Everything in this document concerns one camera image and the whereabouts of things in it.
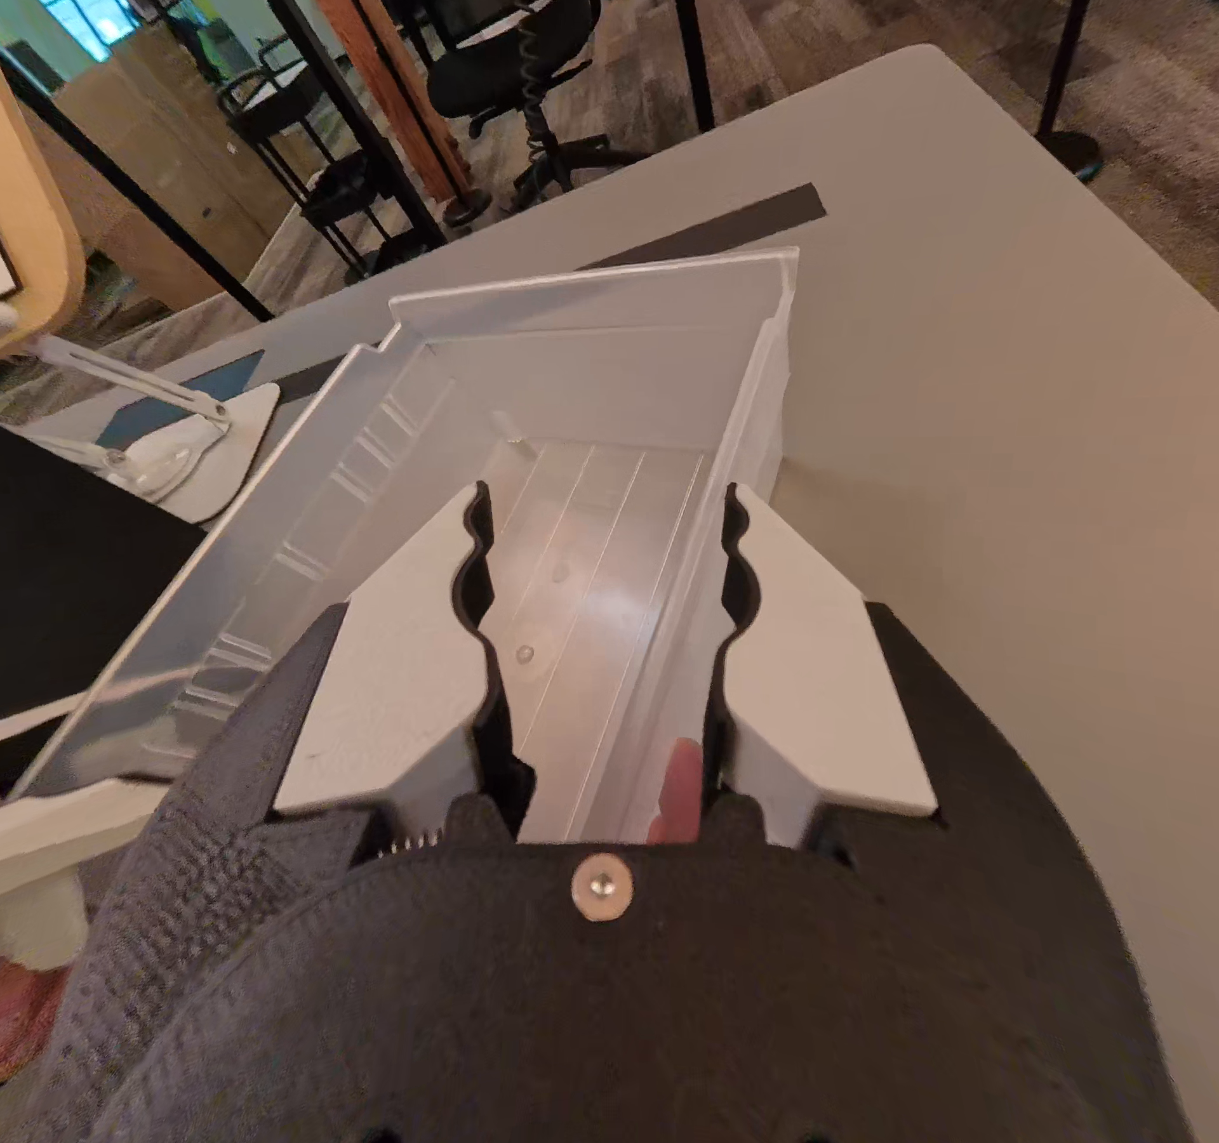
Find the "brown wooden post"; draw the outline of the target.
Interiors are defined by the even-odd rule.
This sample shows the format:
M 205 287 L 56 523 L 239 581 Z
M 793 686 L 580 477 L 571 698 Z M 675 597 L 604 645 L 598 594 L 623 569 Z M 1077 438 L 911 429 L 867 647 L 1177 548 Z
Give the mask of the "brown wooden post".
M 424 77 L 382 0 L 315 0 L 363 84 L 386 115 L 428 195 L 441 206 L 449 229 L 464 230 L 490 208 L 491 196 L 473 179 L 472 167 L 448 122 L 428 97 Z

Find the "instruction sheet on wooden stand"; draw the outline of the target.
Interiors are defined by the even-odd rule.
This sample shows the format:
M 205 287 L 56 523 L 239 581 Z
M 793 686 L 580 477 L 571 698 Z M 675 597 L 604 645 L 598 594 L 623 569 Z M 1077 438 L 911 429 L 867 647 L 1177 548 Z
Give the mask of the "instruction sheet on wooden stand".
M 2 357 L 12 358 L 76 312 L 85 291 L 85 251 L 9 77 L 2 89 L 3 264 L 18 284 L 3 296 Z

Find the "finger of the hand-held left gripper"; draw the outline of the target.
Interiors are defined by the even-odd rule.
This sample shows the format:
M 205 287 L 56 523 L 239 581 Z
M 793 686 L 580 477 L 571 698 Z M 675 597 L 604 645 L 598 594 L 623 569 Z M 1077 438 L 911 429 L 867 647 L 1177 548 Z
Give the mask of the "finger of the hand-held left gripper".
M 105 780 L 2 808 L 2 955 L 35 971 L 72 963 L 88 935 L 80 866 L 130 843 L 163 784 Z

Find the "black stanchion pole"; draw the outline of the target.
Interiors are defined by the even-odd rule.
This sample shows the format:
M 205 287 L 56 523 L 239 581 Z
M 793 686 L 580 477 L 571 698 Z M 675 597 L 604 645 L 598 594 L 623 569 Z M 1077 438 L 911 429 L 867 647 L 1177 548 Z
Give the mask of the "black stanchion pole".
M 231 295 L 245 309 L 263 321 L 275 317 L 267 304 L 257 297 L 247 286 L 222 264 L 192 233 L 184 229 L 176 218 L 151 197 L 135 179 L 133 179 L 106 151 L 77 126 L 72 118 L 63 113 L 49 94 L 18 61 L 3 50 L 3 77 L 23 104 L 27 117 L 35 118 L 55 131 L 67 144 L 78 152 L 84 160 L 94 167 L 101 176 L 114 184 L 114 188 L 127 197 L 143 214 L 148 216 L 156 227 L 167 234 L 173 245 L 188 255 L 191 260 L 202 267 L 205 274 L 221 284 L 221 291 Z M 84 242 L 85 271 L 86 260 L 93 251 Z
M 1092 183 L 1104 168 L 1105 156 L 1101 144 L 1089 133 L 1060 129 L 1057 121 L 1092 1 L 1069 0 L 1042 114 L 1034 133 L 1043 147 L 1085 184 Z
M 679 18 L 681 47 L 688 69 L 688 77 L 695 106 L 695 119 L 701 133 L 716 129 L 716 115 L 712 100 L 712 86 L 708 71 L 706 51 L 700 27 L 696 0 L 675 0 Z
M 308 17 L 297 6 L 296 0 L 267 0 L 267 3 L 317 75 L 320 84 L 338 108 L 361 148 L 373 160 L 374 171 L 388 180 L 390 192 L 407 212 L 412 229 L 423 237 L 425 247 L 435 250 L 445 246 L 448 238 L 441 225 L 431 214 L 424 198 L 407 176 L 398 152 L 374 126 L 374 121 L 354 96 L 341 68 L 328 53 L 326 47 L 313 30 Z

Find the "white stand base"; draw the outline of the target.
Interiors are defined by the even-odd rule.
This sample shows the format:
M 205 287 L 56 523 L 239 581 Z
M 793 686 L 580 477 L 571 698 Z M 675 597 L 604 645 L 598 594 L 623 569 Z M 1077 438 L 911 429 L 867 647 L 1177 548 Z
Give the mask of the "white stand base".
M 24 436 L 197 525 L 216 519 L 239 494 L 282 398 L 280 386 L 267 382 L 220 400 L 49 333 L 30 340 L 26 349 L 44 362 L 142 392 L 187 413 L 126 449 L 34 431 Z

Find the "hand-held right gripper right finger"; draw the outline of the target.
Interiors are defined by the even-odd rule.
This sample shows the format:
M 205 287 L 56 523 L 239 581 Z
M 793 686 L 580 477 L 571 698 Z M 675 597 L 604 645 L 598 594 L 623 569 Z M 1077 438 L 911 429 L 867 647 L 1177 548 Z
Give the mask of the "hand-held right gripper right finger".
M 804 846 L 828 809 L 927 819 L 939 800 L 863 593 L 753 487 L 725 499 L 722 607 L 704 721 L 702 817 L 753 798 Z

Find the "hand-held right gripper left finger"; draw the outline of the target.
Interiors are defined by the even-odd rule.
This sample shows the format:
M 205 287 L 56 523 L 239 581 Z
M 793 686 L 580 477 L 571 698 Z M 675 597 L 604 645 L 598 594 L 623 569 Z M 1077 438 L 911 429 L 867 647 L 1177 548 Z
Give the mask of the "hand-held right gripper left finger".
M 348 602 L 274 809 L 371 806 L 404 841 L 436 839 L 450 805 L 491 800 L 520 835 L 538 772 L 514 748 L 498 653 L 486 481 L 461 489 Z

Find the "large clear plastic bin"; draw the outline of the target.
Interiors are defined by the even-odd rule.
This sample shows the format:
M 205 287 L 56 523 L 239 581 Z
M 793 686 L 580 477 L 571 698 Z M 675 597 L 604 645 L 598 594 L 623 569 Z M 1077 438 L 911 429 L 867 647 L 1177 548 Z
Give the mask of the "large clear plastic bin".
M 19 797 L 164 780 L 332 602 L 476 481 L 527 842 L 617 837 L 699 734 L 725 491 L 770 495 L 797 249 L 395 297 L 85 693 Z

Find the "person's right hand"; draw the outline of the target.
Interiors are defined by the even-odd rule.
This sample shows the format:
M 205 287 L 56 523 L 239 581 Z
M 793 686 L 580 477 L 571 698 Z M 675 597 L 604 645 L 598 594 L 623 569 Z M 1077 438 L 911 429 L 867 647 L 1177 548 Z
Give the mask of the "person's right hand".
M 691 738 L 677 739 L 666 767 L 658 813 L 648 826 L 648 844 L 691 844 L 697 841 L 702 785 L 702 746 Z

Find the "black office chair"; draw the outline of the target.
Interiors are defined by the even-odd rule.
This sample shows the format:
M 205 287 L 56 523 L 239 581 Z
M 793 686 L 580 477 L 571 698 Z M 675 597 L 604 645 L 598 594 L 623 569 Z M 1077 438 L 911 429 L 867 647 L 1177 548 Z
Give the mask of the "black office chair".
M 512 0 L 516 23 L 444 55 L 428 77 L 433 108 L 447 118 L 468 117 L 476 135 L 491 119 L 520 111 L 530 160 L 514 181 L 506 212 L 515 214 L 545 200 L 549 187 L 574 189 L 581 169 L 614 169 L 648 158 L 647 151 L 615 147 L 607 134 L 561 140 L 547 119 L 544 100 L 590 67 L 578 60 L 596 38 L 602 0 Z

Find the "black utility cart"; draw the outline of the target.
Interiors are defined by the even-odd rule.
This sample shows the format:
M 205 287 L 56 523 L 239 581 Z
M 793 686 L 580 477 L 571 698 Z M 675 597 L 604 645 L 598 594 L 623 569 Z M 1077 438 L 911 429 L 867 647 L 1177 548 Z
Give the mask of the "black utility cart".
M 362 148 L 337 155 L 313 126 L 312 114 L 328 93 L 290 35 L 267 39 L 258 61 L 218 90 L 218 105 L 237 131 L 272 171 L 296 201 L 300 213 L 346 263 L 345 282 L 353 283 L 398 266 L 418 255 L 424 239 L 408 225 L 392 234 L 375 205 L 390 198 L 374 159 Z M 312 177 L 293 167 L 278 138 L 300 130 L 320 152 L 324 167 Z M 359 253 L 344 233 L 342 222 L 366 216 L 381 235 L 381 245 Z

